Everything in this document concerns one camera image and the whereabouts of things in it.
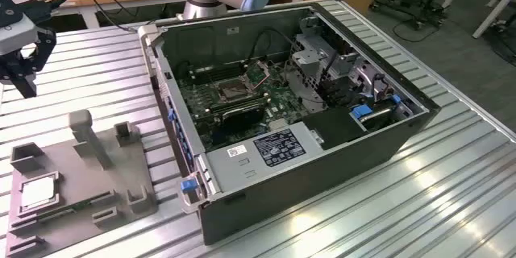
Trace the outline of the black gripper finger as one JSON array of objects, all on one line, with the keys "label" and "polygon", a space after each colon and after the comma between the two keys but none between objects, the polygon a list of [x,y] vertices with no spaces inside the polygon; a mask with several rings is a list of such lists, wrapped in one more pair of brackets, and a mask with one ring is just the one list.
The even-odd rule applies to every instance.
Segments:
[{"label": "black gripper finger", "polygon": [[15,76],[14,84],[24,98],[32,98],[38,95],[34,80],[27,79],[28,75],[36,75],[46,66],[50,55],[56,45],[56,32],[54,30],[39,30],[36,39],[36,48],[31,55],[24,57],[18,51],[15,57]]}]

